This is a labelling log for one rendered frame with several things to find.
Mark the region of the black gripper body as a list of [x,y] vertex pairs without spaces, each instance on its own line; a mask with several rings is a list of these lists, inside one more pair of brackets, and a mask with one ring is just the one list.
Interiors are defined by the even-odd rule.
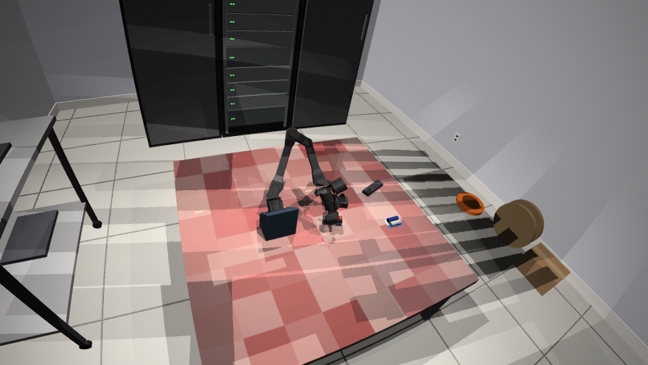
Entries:
[[325,216],[325,223],[327,225],[334,224],[339,222],[339,217],[336,212],[335,205],[335,196],[338,198],[337,194],[332,194],[333,198],[329,202],[322,202],[322,205],[325,206],[325,212],[328,211],[328,215]]

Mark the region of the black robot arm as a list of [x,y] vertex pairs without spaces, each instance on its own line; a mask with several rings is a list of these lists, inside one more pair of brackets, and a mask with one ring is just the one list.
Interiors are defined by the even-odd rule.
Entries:
[[[278,197],[278,195],[281,190],[283,190],[284,183],[286,182],[283,181],[283,175],[286,169],[289,155],[291,153],[291,148],[293,147],[295,142],[298,142],[305,146],[310,166],[312,168],[313,183],[317,187],[321,187],[320,189],[316,189],[316,191],[314,192],[316,197],[320,196],[323,202],[329,202],[333,198],[331,190],[336,194],[347,190],[347,186],[341,177],[331,182],[330,180],[325,179],[325,176],[319,167],[312,140],[299,133],[295,127],[290,127],[286,131],[285,145],[283,147],[275,177],[269,186],[269,192],[266,194],[268,207],[267,212],[273,213],[276,211],[284,210],[282,200],[280,197]],[[323,185],[329,186],[322,187]],[[336,196],[334,198],[336,210],[338,210],[338,208],[348,208],[349,201],[348,198],[345,197],[344,193],[341,193],[338,198]]]

